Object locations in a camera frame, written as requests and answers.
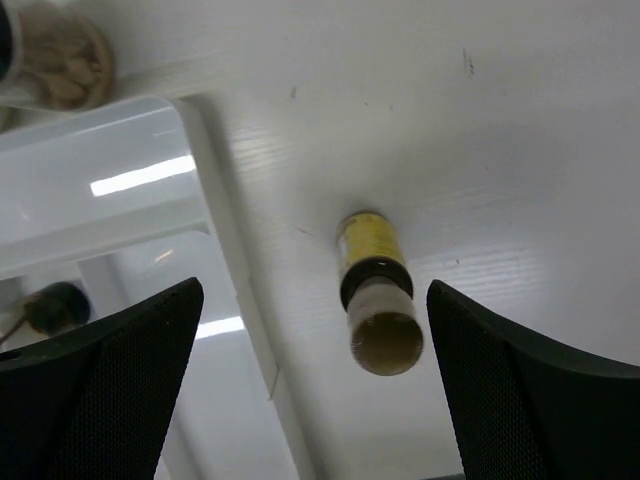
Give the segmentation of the small yellow-label bottle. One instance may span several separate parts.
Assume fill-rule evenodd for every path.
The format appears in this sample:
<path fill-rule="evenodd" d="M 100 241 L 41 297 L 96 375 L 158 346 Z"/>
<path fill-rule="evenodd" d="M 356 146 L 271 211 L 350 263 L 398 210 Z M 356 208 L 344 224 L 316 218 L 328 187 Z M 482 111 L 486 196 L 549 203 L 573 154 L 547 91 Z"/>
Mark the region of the small yellow-label bottle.
<path fill-rule="evenodd" d="M 377 376 L 407 372 L 421 357 L 424 336 L 393 225 L 374 211 L 354 213 L 337 228 L 336 250 L 354 360 Z"/>

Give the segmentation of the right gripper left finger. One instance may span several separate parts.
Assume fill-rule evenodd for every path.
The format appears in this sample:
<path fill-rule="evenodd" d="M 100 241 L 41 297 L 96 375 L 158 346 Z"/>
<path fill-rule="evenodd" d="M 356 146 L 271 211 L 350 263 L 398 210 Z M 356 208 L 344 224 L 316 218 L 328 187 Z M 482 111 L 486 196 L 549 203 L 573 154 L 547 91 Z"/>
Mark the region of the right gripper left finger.
<path fill-rule="evenodd" d="M 192 277 L 2 353 L 2 478 L 153 478 L 203 304 Z"/>

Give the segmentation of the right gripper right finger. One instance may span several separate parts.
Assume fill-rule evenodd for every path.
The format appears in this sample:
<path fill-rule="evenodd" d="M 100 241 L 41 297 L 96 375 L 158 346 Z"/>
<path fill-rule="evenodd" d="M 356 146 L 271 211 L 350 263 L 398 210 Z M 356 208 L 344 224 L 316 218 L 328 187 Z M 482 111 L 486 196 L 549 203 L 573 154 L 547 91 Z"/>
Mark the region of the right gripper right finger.
<path fill-rule="evenodd" d="M 639 369 L 435 280 L 426 308 L 467 479 L 636 479 Z"/>

